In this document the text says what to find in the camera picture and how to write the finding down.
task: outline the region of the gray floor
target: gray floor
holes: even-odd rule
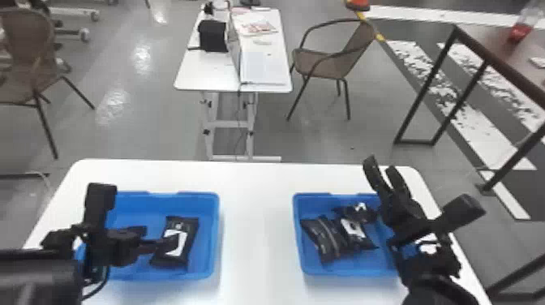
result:
[[[264,5],[282,11],[284,27],[289,29],[285,31],[288,49],[311,25],[352,16],[336,2],[309,2],[264,0]],[[92,31],[89,44],[62,40],[65,45],[59,55],[74,67],[69,77],[97,110],[89,110],[64,84],[45,93],[53,101],[47,117],[60,152],[60,159],[54,161],[36,113],[0,108],[1,171],[48,171],[52,188],[48,191],[42,181],[0,183],[0,247],[24,243],[54,189],[79,159],[205,159],[199,96],[173,88],[200,3],[173,0],[167,25],[155,24],[143,1],[129,0],[118,6],[87,3],[101,9],[96,24],[65,19],[67,26],[83,25]],[[309,46],[334,50],[344,42],[346,30],[342,26],[324,30],[309,38]],[[311,81],[291,122],[286,122],[301,86],[299,77],[293,79],[291,94],[260,97],[257,154],[280,155],[285,162],[358,164],[374,153],[381,164],[418,169],[439,204],[462,192],[475,195],[487,215],[459,230],[457,237],[485,286],[543,251],[543,223],[515,223],[495,198],[480,196],[473,187],[480,178],[448,136],[434,148],[392,146],[415,92],[379,45],[371,45],[348,77],[350,122],[345,120],[344,101],[336,97],[334,82],[319,79]],[[221,112],[227,117],[232,109],[225,103]],[[414,122],[409,135],[431,135],[438,127],[424,108]],[[216,153],[243,150],[243,143],[237,145],[239,135],[239,131],[220,131]],[[518,288],[533,290],[541,281],[540,276]]]

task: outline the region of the blue plastic tray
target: blue plastic tray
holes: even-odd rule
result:
[[[301,269],[311,275],[333,275],[346,277],[397,276],[386,241],[393,232],[379,218],[375,224],[366,225],[365,230],[373,243],[379,247],[372,251],[362,251],[357,255],[322,264],[314,243],[303,231],[300,220],[317,218],[320,215],[333,219],[333,208],[364,202],[367,207],[377,210],[380,199],[375,194],[332,195],[329,193],[305,193],[294,196],[295,238],[299,252]]]
[[[199,229],[189,254],[187,268],[154,268],[152,255],[141,256],[135,264],[110,270],[110,279],[122,281],[196,280],[209,277],[214,270],[219,225],[219,198],[214,193],[180,192],[157,194],[120,191],[115,208],[108,212],[107,228],[147,226],[146,239],[160,238],[167,216],[198,217]],[[76,259],[84,258],[84,246]]]

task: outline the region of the brown chair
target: brown chair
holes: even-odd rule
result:
[[[311,31],[332,24],[348,22],[357,22],[359,23],[359,26],[341,52],[325,53],[303,48],[305,40]],[[294,62],[291,65],[290,73],[295,68],[295,70],[303,76],[303,86],[301,87],[297,98],[295,98],[294,104],[291,106],[286,121],[289,121],[291,115],[294,113],[295,107],[297,107],[311,77],[336,80],[338,96],[341,95],[341,81],[344,83],[346,117],[350,120],[350,98],[348,93],[348,82],[345,77],[350,73],[356,62],[362,57],[363,52],[365,52],[374,39],[375,29],[367,21],[360,19],[337,19],[309,28],[303,35],[301,45],[292,52]]]
[[[46,15],[24,8],[0,10],[5,37],[2,42],[12,64],[0,76],[0,105],[17,105],[37,110],[55,159],[58,159],[42,101],[51,102],[42,92],[63,79],[91,108],[95,106],[58,69],[54,51],[54,26]]]

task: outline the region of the table leg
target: table leg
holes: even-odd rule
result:
[[[423,98],[426,96],[427,90],[430,88],[430,84],[433,81],[433,79],[436,77],[437,72],[439,71],[441,65],[443,64],[443,61],[445,57],[448,54],[448,51],[450,50],[450,47],[453,46],[454,41],[457,37],[457,30],[456,28],[453,29],[453,31],[450,33],[450,36],[448,37],[447,41],[444,44],[443,50],[441,50],[441,53],[439,54],[439,57],[436,60],[436,63],[433,65],[433,68],[430,71],[430,75],[427,76],[426,81],[424,82],[424,85],[420,89],[420,92],[416,96],[416,99],[414,100],[413,105],[409,109],[409,113],[405,117],[405,120],[403,121],[401,127],[399,128],[399,131],[397,132],[396,138],[394,139],[394,144],[401,144],[401,143],[407,143],[407,144],[430,144],[431,141],[426,140],[403,140],[403,134],[405,134],[405,131],[407,127],[409,126],[410,121],[413,119],[414,114],[416,114],[416,110],[420,106],[420,103],[422,103]]]
[[[0,180],[20,180],[49,177],[49,173],[0,174]]]
[[[214,111],[217,111],[218,100],[214,99],[214,93],[201,92],[202,100],[200,101],[200,121],[203,125],[204,145],[206,146],[206,157],[211,161],[213,159],[214,145],[214,127],[210,126],[216,118]]]
[[[257,95],[257,92],[249,93],[248,104],[246,105],[248,112],[248,135],[246,137],[248,161],[252,161],[254,158],[254,123],[255,116],[257,115]]]
[[[494,176],[486,183],[477,185],[477,188],[484,195],[492,195],[492,188],[505,177],[505,175],[513,169],[513,167],[545,136],[545,123],[534,133],[522,146],[515,152],[514,155],[505,162]]]
[[[217,121],[209,122],[209,129],[212,130],[213,138],[213,129],[215,127],[224,127],[224,128],[247,128],[248,135],[246,137],[246,153],[244,155],[235,156],[235,155],[214,155],[212,154],[210,160],[212,161],[262,161],[262,162],[280,162],[282,161],[281,157],[277,156],[254,156],[254,125],[255,125],[255,116],[257,115],[257,105],[259,102],[259,95],[257,92],[248,93],[248,102],[246,103],[247,110],[247,121]],[[212,143],[210,143],[210,153],[212,153]]]
[[[443,135],[443,132],[447,129],[448,125],[450,124],[450,121],[452,121],[452,119],[456,116],[456,113],[458,112],[458,110],[460,110],[460,108],[464,105],[464,102],[466,101],[467,97],[473,91],[473,88],[477,84],[478,80],[481,79],[481,76],[483,76],[483,73],[487,69],[487,67],[488,67],[488,62],[483,61],[483,63],[481,64],[481,67],[477,70],[477,72],[475,72],[475,74],[470,80],[470,83],[467,84],[466,89],[464,90],[462,95],[458,98],[456,105],[453,107],[452,110],[450,110],[450,113],[441,124],[441,127],[439,127],[437,132],[433,135],[433,138],[431,138],[431,142],[430,142],[431,145],[437,144],[437,141]]]

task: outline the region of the chair backrest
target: chair backrest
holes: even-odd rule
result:
[[[362,57],[363,52],[365,52],[367,47],[374,40],[375,29],[365,21],[360,22],[359,26],[356,28],[343,49],[343,51],[349,51],[352,49],[357,49],[358,51],[335,58],[338,61],[337,67],[344,73],[344,76],[350,73],[350,70],[352,70],[356,62],[358,62],[359,58]]]
[[[14,65],[32,65],[41,57],[41,67],[54,67],[54,26],[46,15],[25,8],[0,10],[4,45]]]

